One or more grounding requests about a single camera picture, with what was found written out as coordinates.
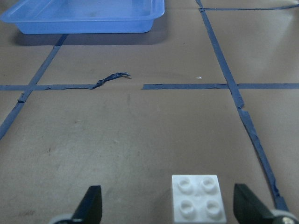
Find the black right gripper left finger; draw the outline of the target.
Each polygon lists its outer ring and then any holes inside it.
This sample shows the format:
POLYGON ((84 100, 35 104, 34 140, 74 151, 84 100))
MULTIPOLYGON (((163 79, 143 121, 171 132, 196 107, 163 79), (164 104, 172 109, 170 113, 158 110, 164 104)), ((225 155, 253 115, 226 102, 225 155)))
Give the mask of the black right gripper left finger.
POLYGON ((99 224, 102 219, 101 186, 90 186, 71 217, 71 224, 99 224))

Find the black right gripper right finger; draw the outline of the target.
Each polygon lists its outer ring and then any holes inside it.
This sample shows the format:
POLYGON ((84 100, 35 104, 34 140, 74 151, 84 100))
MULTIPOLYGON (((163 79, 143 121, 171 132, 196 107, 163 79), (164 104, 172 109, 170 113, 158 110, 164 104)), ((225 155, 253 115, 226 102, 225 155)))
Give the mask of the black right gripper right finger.
POLYGON ((240 224, 271 224, 274 215, 243 183, 234 185, 234 216, 240 224))

